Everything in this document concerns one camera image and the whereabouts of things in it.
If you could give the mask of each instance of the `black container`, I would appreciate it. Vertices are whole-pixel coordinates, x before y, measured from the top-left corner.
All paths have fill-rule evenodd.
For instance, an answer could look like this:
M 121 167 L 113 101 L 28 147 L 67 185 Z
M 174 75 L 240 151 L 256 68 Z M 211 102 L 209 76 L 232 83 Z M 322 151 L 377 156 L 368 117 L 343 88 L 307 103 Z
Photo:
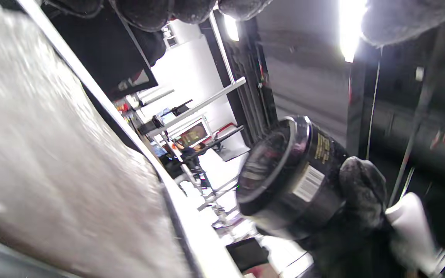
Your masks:
M 240 212 L 266 232 L 304 239 L 345 203 L 339 168 L 346 150 L 308 117 L 287 117 L 245 161 L 236 189 Z

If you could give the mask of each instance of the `black glove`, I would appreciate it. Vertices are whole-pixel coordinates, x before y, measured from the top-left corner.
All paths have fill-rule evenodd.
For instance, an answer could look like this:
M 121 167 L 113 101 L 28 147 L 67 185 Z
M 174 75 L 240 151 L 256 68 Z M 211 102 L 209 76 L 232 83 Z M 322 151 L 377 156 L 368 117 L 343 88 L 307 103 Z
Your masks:
M 323 230 L 297 243 L 309 251 L 323 277 L 403 277 L 389 250 L 392 229 L 384 216 L 385 178 L 372 162 L 350 157 L 341 166 L 339 180 L 344 210 Z

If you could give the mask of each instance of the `glove finger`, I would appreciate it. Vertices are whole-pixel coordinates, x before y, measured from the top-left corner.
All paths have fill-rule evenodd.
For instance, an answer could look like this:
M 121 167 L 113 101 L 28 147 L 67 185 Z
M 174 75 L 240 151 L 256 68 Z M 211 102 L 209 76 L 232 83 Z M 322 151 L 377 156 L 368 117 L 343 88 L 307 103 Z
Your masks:
M 346 197 L 346 207 L 366 227 L 378 227 L 385 209 L 385 178 L 372 162 L 348 158 L 339 171 L 339 181 Z

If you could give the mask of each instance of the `ceiling light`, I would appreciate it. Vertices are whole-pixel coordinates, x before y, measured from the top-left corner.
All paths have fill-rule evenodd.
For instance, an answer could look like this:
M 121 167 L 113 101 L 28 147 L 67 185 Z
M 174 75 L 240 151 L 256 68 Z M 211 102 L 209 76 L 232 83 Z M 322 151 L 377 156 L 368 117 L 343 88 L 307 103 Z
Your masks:
M 346 62 L 352 63 L 362 35 L 366 0 L 339 0 L 339 41 Z
M 238 28 L 236 26 L 236 20 L 229 15 L 224 15 L 224 24 L 226 25 L 226 32 L 230 39 L 238 42 L 240 39 L 238 37 Z

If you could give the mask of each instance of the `white wall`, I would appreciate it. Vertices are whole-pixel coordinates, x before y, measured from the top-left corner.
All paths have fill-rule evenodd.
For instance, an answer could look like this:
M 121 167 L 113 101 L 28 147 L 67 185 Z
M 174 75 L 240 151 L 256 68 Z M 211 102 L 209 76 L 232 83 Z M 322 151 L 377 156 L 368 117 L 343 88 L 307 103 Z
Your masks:
M 143 108 L 142 112 L 148 118 L 190 99 L 193 101 L 187 106 L 193 107 L 223 89 L 209 45 L 198 26 L 178 20 L 174 23 L 173 32 L 178 41 L 183 43 L 166 51 L 152 67 L 152 72 L 160 86 L 173 88 L 175 92 Z M 236 123 L 226 96 L 212 102 L 202 112 L 212 131 L 228 123 Z M 244 142 L 241 135 L 236 134 L 226 140 L 224 145 L 236 149 L 244 146 Z

